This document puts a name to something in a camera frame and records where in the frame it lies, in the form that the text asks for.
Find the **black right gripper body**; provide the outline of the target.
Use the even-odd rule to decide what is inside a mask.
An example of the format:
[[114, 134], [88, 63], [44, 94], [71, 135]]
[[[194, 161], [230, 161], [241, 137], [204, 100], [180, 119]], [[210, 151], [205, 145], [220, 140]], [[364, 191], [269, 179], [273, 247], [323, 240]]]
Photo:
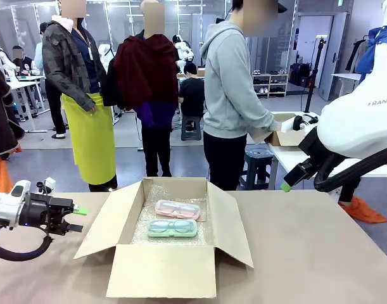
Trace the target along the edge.
[[302, 169], [308, 174], [315, 174], [330, 156], [334, 155], [332, 151], [329, 151], [320, 141], [317, 133], [317, 127], [304, 137], [298, 146], [308, 158], [301, 163]]

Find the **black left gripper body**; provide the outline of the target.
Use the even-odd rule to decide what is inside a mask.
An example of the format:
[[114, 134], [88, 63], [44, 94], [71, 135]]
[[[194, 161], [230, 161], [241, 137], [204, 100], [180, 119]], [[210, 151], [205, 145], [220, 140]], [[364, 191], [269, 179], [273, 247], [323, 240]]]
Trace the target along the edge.
[[72, 199], [27, 193], [20, 212], [20, 226], [43, 229], [47, 234], [65, 235], [70, 231], [64, 217], [73, 213]]

